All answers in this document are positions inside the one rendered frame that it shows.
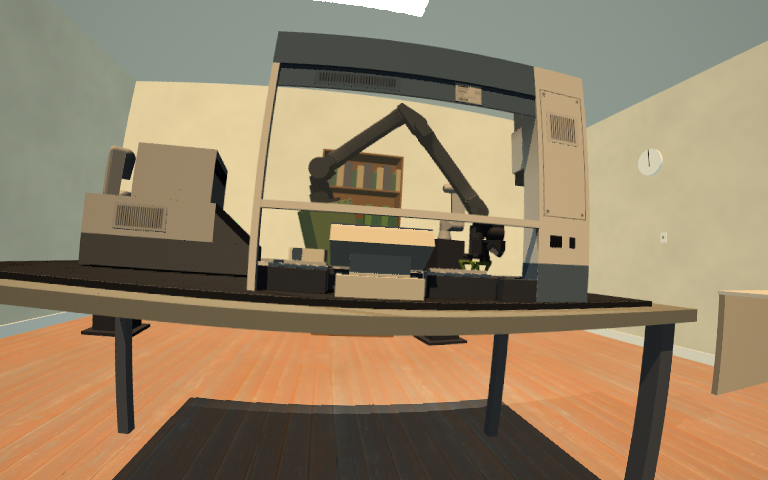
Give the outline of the beige benchtop instrument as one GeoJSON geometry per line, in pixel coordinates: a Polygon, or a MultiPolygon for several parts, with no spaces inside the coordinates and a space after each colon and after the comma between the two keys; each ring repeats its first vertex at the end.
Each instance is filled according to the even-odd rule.
{"type": "Polygon", "coordinates": [[[216,149],[139,142],[131,196],[85,193],[78,264],[247,276],[227,173],[216,149]]]}

